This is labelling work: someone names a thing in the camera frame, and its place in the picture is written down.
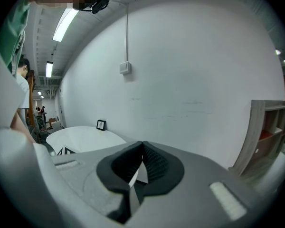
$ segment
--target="green fabric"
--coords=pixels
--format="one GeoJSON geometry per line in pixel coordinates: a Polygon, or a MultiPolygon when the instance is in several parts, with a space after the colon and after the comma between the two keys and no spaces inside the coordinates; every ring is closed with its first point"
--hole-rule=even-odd
{"type": "MultiPolygon", "coordinates": [[[[11,61],[16,52],[21,33],[27,25],[28,16],[29,3],[22,0],[11,9],[0,29],[0,54],[10,72],[12,69],[11,61]]],[[[21,52],[22,48],[18,50],[16,55],[17,66],[21,52]]]]}

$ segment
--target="ceiling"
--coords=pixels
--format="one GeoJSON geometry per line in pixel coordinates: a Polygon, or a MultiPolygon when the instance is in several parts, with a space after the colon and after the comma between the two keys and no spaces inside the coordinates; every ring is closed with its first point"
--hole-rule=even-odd
{"type": "MultiPolygon", "coordinates": [[[[46,97],[54,97],[58,89],[67,62],[71,58],[76,47],[85,38],[85,35],[97,25],[110,17],[114,12],[122,9],[121,3],[129,3],[135,0],[110,0],[108,7],[97,14],[80,12],[76,15],[66,31],[62,42],[53,41],[53,35],[60,17],[65,9],[49,9],[36,4],[31,4],[28,25],[25,29],[26,40],[23,54],[29,59],[31,68],[35,71],[36,86],[33,99],[39,99],[37,91],[41,91],[46,97]],[[54,52],[53,72],[51,78],[45,77],[46,62],[52,60],[54,52]]],[[[275,47],[279,49],[281,62],[285,59],[285,30],[270,5],[265,0],[239,0],[245,3],[259,17],[265,29],[270,35],[275,47]]]]}

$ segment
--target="round table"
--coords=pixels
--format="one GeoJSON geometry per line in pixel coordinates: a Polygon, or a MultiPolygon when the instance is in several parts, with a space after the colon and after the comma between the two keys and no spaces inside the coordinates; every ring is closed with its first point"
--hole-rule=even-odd
{"type": "Polygon", "coordinates": [[[78,153],[105,149],[126,142],[110,131],[101,131],[95,127],[79,126],[65,128],[52,133],[47,137],[47,143],[52,146],[56,154],[59,154],[64,147],[78,153]]]}

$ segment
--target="black rubber piece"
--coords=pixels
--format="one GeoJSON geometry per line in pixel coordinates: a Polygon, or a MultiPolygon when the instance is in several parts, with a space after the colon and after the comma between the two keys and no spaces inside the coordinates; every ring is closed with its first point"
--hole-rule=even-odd
{"type": "Polygon", "coordinates": [[[108,190],[123,194],[119,209],[110,213],[108,217],[124,223],[131,216],[128,183],[142,161],[147,169],[148,184],[134,185],[139,188],[140,203],[146,196],[169,193],[179,184],[185,173],[184,166],[177,157],[146,141],[137,142],[115,154],[104,157],[96,168],[100,181],[108,190]]]}

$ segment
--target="black hair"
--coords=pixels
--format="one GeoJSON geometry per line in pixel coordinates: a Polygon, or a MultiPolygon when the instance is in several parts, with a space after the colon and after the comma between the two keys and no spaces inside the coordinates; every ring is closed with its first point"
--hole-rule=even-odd
{"type": "Polygon", "coordinates": [[[30,65],[29,65],[29,60],[27,60],[26,58],[20,59],[20,61],[18,63],[18,67],[24,67],[24,66],[28,67],[28,74],[29,74],[29,72],[30,72],[30,65]]]}

